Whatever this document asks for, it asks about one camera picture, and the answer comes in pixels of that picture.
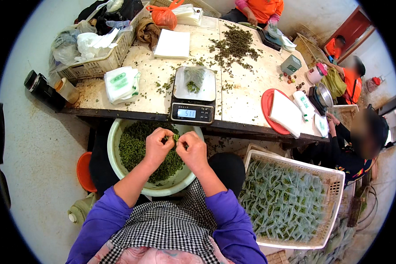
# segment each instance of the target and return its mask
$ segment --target orange plastic bag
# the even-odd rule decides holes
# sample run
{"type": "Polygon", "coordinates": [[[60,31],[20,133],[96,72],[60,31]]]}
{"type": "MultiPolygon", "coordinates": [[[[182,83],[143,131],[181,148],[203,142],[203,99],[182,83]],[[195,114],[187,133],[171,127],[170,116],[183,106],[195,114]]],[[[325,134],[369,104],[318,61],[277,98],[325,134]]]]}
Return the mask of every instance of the orange plastic bag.
{"type": "Polygon", "coordinates": [[[169,29],[174,30],[177,25],[177,18],[172,10],[183,4],[183,1],[184,0],[173,0],[169,7],[149,5],[146,9],[152,11],[151,18],[156,25],[168,26],[169,29]]]}

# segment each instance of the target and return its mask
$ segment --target person in orange shirt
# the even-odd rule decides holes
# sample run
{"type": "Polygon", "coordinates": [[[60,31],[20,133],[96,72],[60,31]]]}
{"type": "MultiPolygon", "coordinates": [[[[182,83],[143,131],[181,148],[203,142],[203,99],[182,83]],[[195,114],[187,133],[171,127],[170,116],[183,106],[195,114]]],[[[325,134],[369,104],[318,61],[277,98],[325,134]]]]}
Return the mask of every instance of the person in orange shirt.
{"type": "Polygon", "coordinates": [[[236,8],[222,19],[235,23],[249,22],[261,28],[265,28],[269,21],[277,24],[284,8],[283,0],[236,0],[235,4],[236,8]]]}
{"type": "Polygon", "coordinates": [[[337,98],[338,104],[346,105],[358,103],[358,98],[362,91],[361,77],[365,75],[365,66],[361,59],[354,56],[354,64],[350,68],[342,68],[328,61],[322,61],[322,63],[325,63],[331,68],[335,68],[339,72],[340,77],[342,77],[343,82],[346,83],[345,93],[337,98]]]}
{"type": "Polygon", "coordinates": [[[342,35],[338,35],[336,38],[332,38],[332,40],[327,43],[323,50],[330,62],[333,62],[333,59],[338,60],[338,58],[342,54],[342,48],[344,45],[345,37],[342,35]]]}

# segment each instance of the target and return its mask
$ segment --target metal bowl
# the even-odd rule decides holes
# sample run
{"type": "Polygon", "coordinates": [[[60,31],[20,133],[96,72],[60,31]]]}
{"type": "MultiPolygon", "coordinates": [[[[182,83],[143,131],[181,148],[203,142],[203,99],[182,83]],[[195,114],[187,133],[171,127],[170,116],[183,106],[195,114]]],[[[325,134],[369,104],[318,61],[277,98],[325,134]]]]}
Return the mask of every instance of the metal bowl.
{"type": "Polygon", "coordinates": [[[320,103],[324,107],[333,107],[333,98],[327,87],[322,82],[319,82],[317,86],[318,89],[316,90],[316,92],[318,95],[318,99],[320,99],[320,103]]]}

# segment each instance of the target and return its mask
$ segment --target table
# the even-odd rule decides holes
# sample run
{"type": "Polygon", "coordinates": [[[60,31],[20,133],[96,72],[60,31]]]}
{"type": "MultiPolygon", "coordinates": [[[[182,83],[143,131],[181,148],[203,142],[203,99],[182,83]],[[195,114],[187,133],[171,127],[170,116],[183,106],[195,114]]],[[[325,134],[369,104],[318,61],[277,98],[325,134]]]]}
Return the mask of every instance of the table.
{"type": "Polygon", "coordinates": [[[285,143],[286,148],[315,141],[328,141],[321,137],[314,122],[302,121],[301,137],[298,140],[295,140],[291,135],[280,135],[269,126],[261,110],[260,97],[267,89],[277,88],[290,98],[296,91],[296,84],[287,84],[285,77],[282,81],[279,80],[279,75],[282,73],[280,64],[290,54],[295,55],[302,63],[302,68],[296,72],[297,83],[305,82],[302,89],[309,90],[310,82],[305,77],[308,67],[301,53],[298,51],[292,53],[285,50],[275,51],[262,44],[256,30],[212,17],[204,16],[201,27],[179,24],[175,31],[190,32],[189,60],[154,59],[148,44],[138,40],[130,48],[122,66],[132,66],[141,71],[140,97],[135,103],[113,105],[107,99],[103,78],[83,79],[76,85],[80,92],[78,101],[72,106],[64,108],[61,113],[74,114],[79,117],[110,117],[176,123],[168,116],[171,95],[156,92],[158,89],[156,82],[161,85],[170,83],[170,76],[175,73],[177,67],[194,66],[195,64],[191,60],[202,59],[205,60],[206,67],[217,71],[215,122],[202,127],[204,134],[277,141],[285,143]],[[250,57],[246,57],[244,60],[244,63],[253,66],[253,73],[237,63],[231,67],[232,76],[228,72],[223,72],[217,64],[209,66],[210,62],[214,62],[213,57],[217,54],[217,51],[209,52],[209,46],[213,45],[211,39],[222,40],[225,38],[222,32],[229,30],[225,24],[249,30],[253,35],[252,47],[255,50],[262,50],[258,61],[254,61],[250,57]],[[225,84],[231,84],[233,88],[223,90],[225,84]]]}

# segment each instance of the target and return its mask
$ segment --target green box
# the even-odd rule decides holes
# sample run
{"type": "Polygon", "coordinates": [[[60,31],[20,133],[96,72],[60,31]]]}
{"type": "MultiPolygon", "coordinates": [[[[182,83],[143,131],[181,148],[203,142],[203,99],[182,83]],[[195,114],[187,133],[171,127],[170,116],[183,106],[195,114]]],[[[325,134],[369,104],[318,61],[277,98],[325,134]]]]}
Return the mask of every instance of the green box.
{"type": "Polygon", "coordinates": [[[287,75],[291,76],[302,67],[301,60],[290,55],[281,65],[280,69],[287,75]]]}

